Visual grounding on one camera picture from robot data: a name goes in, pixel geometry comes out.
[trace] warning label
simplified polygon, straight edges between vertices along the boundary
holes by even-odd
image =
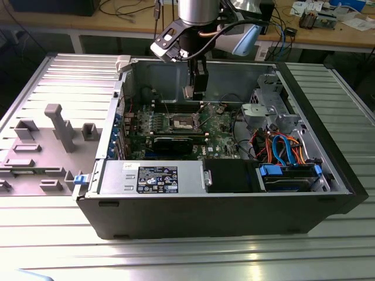
[[[177,167],[139,167],[137,192],[178,193]]]

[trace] blue cable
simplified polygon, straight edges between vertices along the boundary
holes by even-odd
[[[285,146],[287,148],[287,155],[288,155],[288,159],[289,159],[289,162],[290,164],[292,165],[295,165],[296,164],[296,161],[293,157],[293,154],[292,154],[292,149],[291,149],[291,145],[290,143],[288,142],[288,139],[284,136],[281,136],[281,135],[277,135],[276,137],[274,137],[274,140],[272,141],[272,152],[273,154],[275,155],[276,159],[280,161],[280,163],[283,165],[283,166],[286,166],[287,164],[285,164],[285,162],[279,157],[279,155],[277,154],[277,150],[276,150],[276,144],[277,144],[277,140],[278,138],[282,138],[285,142]]]
[[[281,50],[279,52],[279,55],[277,56],[276,58],[276,61],[278,61],[280,59],[280,56],[282,54],[282,52],[284,51],[284,45],[285,45],[285,34],[284,34],[284,31],[282,29],[282,27],[280,25],[276,25],[279,29],[280,29],[280,32],[281,32],[281,37],[282,37],[282,45],[281,45]]]

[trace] side panel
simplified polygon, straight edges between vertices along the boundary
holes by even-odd
[[[350,196],[81,199],[102,239],[307,233]]]
[[[307,71],[314,67],[316,66],[309,66],[306,67],[305,70]],[[320,71],[326,70],[323,66],[318,67]],[[366,193],[353,169],[349,166],[347,160],[342,155],[342,152],[340,151],[338,145],[326,129],[325,124],[321,120],[321,117],[319,117],[319,115],[316,113],[306,94],[301,89],[301,83],[299,84],[296,81],[293,73],[285,63],[280,63],[278,65],[278,69],[280,70],[282,78],[284,79],[288,87],[288,94],[289,96],[292,95],[291,98],[296,107],[299,109],[299,113],[301,115],[301,118],[305,121],[306,127],[308,127],[308,129],[317,137],[318,141],[323,147],[323,150],[327,154],[328,159],[332,162],[333,167],[336,169],[340,179],[342,180],[346,188],[353,192],[353,194],[355,194],[355,196],[352,197],[352,201],[350,202],[350,204],[346,205],[345,208],[339,210],[339,213],[348,213],[355,206],[359,205],[366,198],[368,198],[368,194]]]

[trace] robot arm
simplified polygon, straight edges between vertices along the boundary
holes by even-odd
[[[249,16],[251,8],[246,2],[252,1],[232,1],[179,0],[180,18],[163,30],[151,45],[151,50],[163,61],[187,61],[190,79],[189,85],[183,89],[186,99],[202,100],[209,78],[205,54],[215,47],[220,35],[242,34],[245,24],[268,24],[244,19],[244,15]],[[252,34],[252,38],[256,40],[259,32]]]

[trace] wooden tabletop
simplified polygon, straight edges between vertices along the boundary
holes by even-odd
[[[346,47],[372,48],[375,45],[375,30],[370,29],[364,32],[346,26],[341,22],[337,23],[334,30],[314,28],[311,30],[298,27],[299,17],[289,14],[294,0],[277,0],[277,8],[282,19],[287,26],[297,29],[295,38],[296,43],[322,44]],[[116,6],[135,4],[136,0],[116,0]],[[121,12],[130,12],[147,6],[152,6],[154,0],[143,0],[135,7],[123,8]],[[44,28],[65,28],[65,29],[87,29],[87,30],[106,30],[122,32],[145,32],[153,33],[155,19],[152,8],[134,14],[132,18],[135,23],[129,23],[116,16],[106,15],[97,10],[93,16],[73,16],[73,15],[55,15],[47,13],[19,13],[14,12],[11,6],[8,6],[14,17],[24,26],[44,27]],[[109,13],[114,13],[111,2],[105,4],[103,9]],[[375,13],[375,8],[365,7],[363,12]],[[165,5],[165,26],[172,21],[171,5]],[[4,7],[0,7],[0,26],[14,25]],[[162,30],[161,20],[159,21],[158,31]],[[278,41],[279,35],[276,28],[269,28],[266,35],[259,37],[259,40]]]

